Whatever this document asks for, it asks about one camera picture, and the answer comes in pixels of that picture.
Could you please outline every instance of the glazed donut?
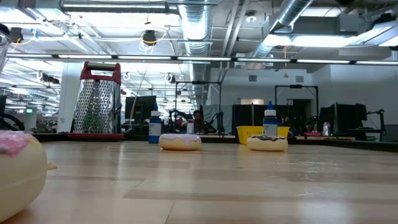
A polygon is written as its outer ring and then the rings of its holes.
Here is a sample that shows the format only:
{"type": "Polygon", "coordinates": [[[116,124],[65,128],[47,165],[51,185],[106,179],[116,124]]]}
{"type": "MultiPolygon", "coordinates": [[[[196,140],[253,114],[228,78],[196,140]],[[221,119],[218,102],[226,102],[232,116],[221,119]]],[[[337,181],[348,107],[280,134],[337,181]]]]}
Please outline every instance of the glazed donut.
{"type": "Polygon", "coordinates": [[[0,222],[39,196],[46,175],[47,155],[35,137],[0,131],[0,222]]]}
{"type": "Polygon", "coordinates": [[[250,136],[248,147],[257,151],[286,151],[287,140],[282,136],[250,136]]]}
{"type": "Polygon", "coordinates": [[[200,150],[201,140],[196,134],[162,134],[159,146],[165,150],[200,150]]]}

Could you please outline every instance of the person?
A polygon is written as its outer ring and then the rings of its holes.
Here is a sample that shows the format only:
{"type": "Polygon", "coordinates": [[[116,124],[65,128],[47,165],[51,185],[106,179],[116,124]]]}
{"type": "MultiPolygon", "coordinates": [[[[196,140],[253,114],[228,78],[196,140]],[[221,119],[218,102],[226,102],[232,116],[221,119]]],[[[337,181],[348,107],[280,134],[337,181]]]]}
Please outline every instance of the person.
{"type": "Polygon", "coordinates": [[[201,112],[196,110],[193,112],[193,128],[195,133],[205,133],[205,125],[203,124],[203,117],[201,112]]]}

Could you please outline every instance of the pink frosting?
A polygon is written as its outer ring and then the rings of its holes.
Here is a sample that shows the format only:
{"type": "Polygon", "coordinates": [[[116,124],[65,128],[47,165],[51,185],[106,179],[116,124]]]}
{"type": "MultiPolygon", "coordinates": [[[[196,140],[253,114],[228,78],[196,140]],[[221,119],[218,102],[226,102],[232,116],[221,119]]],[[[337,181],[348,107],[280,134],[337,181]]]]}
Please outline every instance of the pink frosting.
{"type": "Polygon", "coordinates": [[[21,131],[0,131],[0,154],[16,156],[29,142],[39,142],[31,134],[21,131]]]}
{"type": "Polygon", "coordinates": [[[196,134],[162,134],[160,138],[164,139],[176,139],[180,138],[183,139],[185,142],[185,145],[187,146],[190,141],[200,141],[200,137],[197,136],[196,134]]]}

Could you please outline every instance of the ductwork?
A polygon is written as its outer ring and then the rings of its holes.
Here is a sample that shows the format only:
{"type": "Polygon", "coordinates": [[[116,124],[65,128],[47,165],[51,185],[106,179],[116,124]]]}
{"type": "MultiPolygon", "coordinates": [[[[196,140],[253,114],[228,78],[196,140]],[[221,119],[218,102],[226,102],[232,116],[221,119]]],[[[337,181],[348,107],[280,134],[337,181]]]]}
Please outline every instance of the ductwork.
{"type": "MultiPolygon", "coordinates": [[[[313,0],[283,1],[276,18],[268,18],[266,20],[266,24],[264,27],[267,27],[266,28],[267,30],[265,31],[265,34],[268,35],[283,27],[290,27],[288,31],[292,30],[294,22],[301,16],[301,14],[306,10],[306,8],[311,5],[312,2],[313,0]]],[[[254,51],[251,54],[251,57],[256,57],[256,58],[266,57],[269,54],[269,52],[271,52],[273,47],[275,46],[269,45],[266,42],[265,38],[262,41],[262,43],[258,46],[256,51],[254,51]]],[[[255,69],[258,68],[257,65],[258,63],[248,63],[244,67],[246,69],[255,69]]]]}
{"type": "MultiPolygon", "coordinates": [[[[182,18],[182,30],[187,40],[207,40],[210,30],[210,6],[206,5],[180,5],[178,7],[182,18]]],[[[186,43],[185,48],[189,56],[207,56],[209,45],[204,43],[186,43]]],[[[202,63],[193,63],[192,81],[210,81],[210,66],[202,63]]],[[[195,85],[193,87],[197,104],[204,105],[207,99],[208,85],[195,85]]]]}

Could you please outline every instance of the yellow basket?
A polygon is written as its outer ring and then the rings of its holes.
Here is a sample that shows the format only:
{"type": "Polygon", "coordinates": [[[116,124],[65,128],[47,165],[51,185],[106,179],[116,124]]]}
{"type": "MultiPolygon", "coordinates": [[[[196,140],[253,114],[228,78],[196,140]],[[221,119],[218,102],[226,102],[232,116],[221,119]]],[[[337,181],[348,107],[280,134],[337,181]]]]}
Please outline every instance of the yellow basket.
{"type": "MultiPolygon", "coordinates": [[[[248,137],[252,135],[262,135],[264,130],[262,126],[239,126],[236,127],[238,130],[239,142],[241,144],[248,144],[248,137]]],[[[290,127],[278,127],[278,136],[287,138],[290,127]]]]}

